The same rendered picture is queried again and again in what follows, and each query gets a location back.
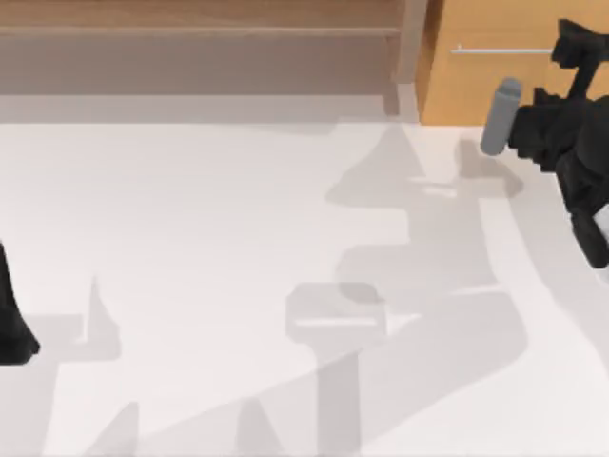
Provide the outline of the pale grey rounded box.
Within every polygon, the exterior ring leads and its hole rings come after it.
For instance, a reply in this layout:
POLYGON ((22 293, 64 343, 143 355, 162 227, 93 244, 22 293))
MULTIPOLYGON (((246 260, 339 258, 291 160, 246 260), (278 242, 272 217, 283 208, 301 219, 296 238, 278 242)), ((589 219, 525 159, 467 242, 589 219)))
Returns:
POLYGON ((521 104, 522 84, 506 77, 494 92, 481 136, 481 151, 489 156, 503 152, 521 104))

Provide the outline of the wooden open shelves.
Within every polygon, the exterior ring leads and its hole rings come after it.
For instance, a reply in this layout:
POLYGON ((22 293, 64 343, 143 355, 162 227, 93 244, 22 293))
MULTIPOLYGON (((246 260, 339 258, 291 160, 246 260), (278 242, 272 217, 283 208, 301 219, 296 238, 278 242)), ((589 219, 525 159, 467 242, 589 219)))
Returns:
POLYGON ((432 0, 0 0, 0 94, 377 96, 432 0))

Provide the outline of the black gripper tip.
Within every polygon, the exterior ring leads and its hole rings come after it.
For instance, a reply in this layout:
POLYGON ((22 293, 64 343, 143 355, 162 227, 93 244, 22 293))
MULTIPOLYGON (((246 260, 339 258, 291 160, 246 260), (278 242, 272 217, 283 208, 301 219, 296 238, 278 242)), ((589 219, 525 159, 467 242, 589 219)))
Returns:
POLYGON ((23 366, 40 348, 17 306, 6 251, 0 242, 0 367, 23 366))

